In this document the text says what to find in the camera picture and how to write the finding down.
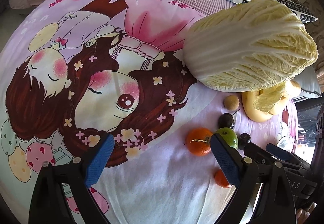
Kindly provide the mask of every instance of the stem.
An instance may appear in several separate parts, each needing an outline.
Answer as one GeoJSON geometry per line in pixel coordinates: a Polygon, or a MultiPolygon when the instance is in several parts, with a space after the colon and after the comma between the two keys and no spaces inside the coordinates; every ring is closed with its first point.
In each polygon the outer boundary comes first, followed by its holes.
{"type": "Polygon", "coordinates": [[[201,140],[201,139],[193,139],[193,140],[191,140],[190,142],[201,142],[201,143],[205,143],[205,144],[209,145],[209,143],[210,143],[210,138],[207,136],[207,137],[205,138],[205,140],[201,140]]]}
{"type": "Polygon", "coordinates": [[[233,113],[232,116],[233,116],[234,114],[236,114],[239,110],[240,110],[240,109],[238,109],[237,111],[235,111],[235,113],[233,113]]]}

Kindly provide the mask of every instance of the brown hair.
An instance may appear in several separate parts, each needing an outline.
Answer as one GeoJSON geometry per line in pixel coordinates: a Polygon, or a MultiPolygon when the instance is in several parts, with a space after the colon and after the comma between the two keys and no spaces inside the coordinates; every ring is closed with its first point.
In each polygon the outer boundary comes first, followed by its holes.
{"type": "MultiPolygon", "coordinates": [[[[106,42],[105,39],[108,38],[98,39],[96,47],[93,45],[90,48],[83,48],[82,52],[76,55],[68,64],[68,77],[72,80],[71,89],[75,94],[72,97],[70,107],[65,112],[59,125],[59,132],[64,136],[66,148],[74,156],[80,157],[89,149],[87,145],[82,143],[85,137],[90,135],[102,136],[106,133],[94,128],[77,128],[74,122],[75,109],[88,88],[90,77],[102,70],[118,70],[118,63],[110,57],[109,48],[106,47],[106,44],[109,42],[106,42]],[[91,55],[97,55],[96,61],[100,60],[100,62],[91,64],[88,60],[91,55]],[[79,60],[84,63],[84,66],[82,69],[79,69],[81,71],[75,71],[74,64],[79,60]],[[90,70],[90,66],[94,66],[96,70],[90,70]],[[65,119],[72,119],[71,127],[64,126],[65,119]],[[84,134],[80,139],[77,137],[79,131],[84,134]]],[[[147,144],[151,141],[151,137],[148,136],[151,131],[157,134],[155,136],[157,138],[169,130],[174,122],[174,116],[169,114],[169,112],[172,109],[178,110],[186,104],[184,99],[188,88],[196,83],[197,80],[186,67],[183,67],[182,62],[174,56],[174,52],[165,52],[163,59],[153,63],[152,70],[134,70],[129,73],[129,76],[138,81],[140,90],[139,103],[136,109],[124,118],[111,134],[115,137],[117,134],[120,134],[122,129],[139,129],[141,136],[138,137],[140,140],[138,144],[140,145],[142,142],[147,144]],[[163,67],[163,61],[167,61],[169,67],[163,67]],[[153,78],[159,76],[162,76],[162,84],[154,85],[153,78]],[[175,94],[174,101],[177,102],[172,106],[169,106],[169,102],[166,101],[168,99],[166,94],[170,90],[175,94]],[[160,115],[166,117],[162,123],[157,119],[160,115]]],[[[126,161],[126,151],[123,142],[115,142],[114,151],[106,167],[116,166],[126,161]]]]}
{"type": "Polygon", "coordinates": [[[29,75],[29,60],[16,69],[10,82],[5,105],[13,131],[20,139],[31,140],[34,136],[40,139],[49,138],[60,124],[68,91],[45,97],[42,82],[29,75]]]}

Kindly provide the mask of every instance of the cartoon face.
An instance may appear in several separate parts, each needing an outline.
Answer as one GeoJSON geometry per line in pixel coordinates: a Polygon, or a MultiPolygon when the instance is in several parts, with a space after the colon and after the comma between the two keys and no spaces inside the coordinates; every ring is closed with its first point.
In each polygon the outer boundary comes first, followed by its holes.
{"type": "Polygon", "coordinates": [[[76,126],[109,132],[135,110],[138,101],[135,79],[116,71],[97,72],[76,107],[76,126]]]}
{"type": "Polygon", "coordinates": [[[53,48],[36,52],[29,60],[28,70],[38,82],[44,85],[46,96],[58,94],[71,81],[67,79],[67,65],[63,55],[53,48]]]}

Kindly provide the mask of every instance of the polka dot balloon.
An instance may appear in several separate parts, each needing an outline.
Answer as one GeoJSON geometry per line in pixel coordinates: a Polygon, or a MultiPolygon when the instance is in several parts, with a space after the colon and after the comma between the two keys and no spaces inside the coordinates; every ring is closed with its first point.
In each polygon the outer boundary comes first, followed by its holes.
{"type": "Polygon", "coordinates": [[[9,166],[15,177],[21,182],[28,182],[31,176],[31,170],[26,162],[26,154],[19,146],[14,153],[8,157],[9,166]]]}
{"type": "Polygon", "coordinates": [[[3,151],[7,156],[12,155],[17,145],[17,135],[12,130],[9,119],[3,123],[0,137],[3,151]]]}

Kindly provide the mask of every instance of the yellow balloon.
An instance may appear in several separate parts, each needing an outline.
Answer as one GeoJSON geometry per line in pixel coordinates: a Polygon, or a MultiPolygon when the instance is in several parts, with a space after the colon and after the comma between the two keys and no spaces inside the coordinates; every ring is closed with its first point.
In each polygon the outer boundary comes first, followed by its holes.
{"type": "Polygon", "coordinates": [[[26,154],[19,146],[14,153],[8,157],[9,166],[15,177],[21,182],[28,182],[31,176],[31,169],[26,162],[26,154]]]}

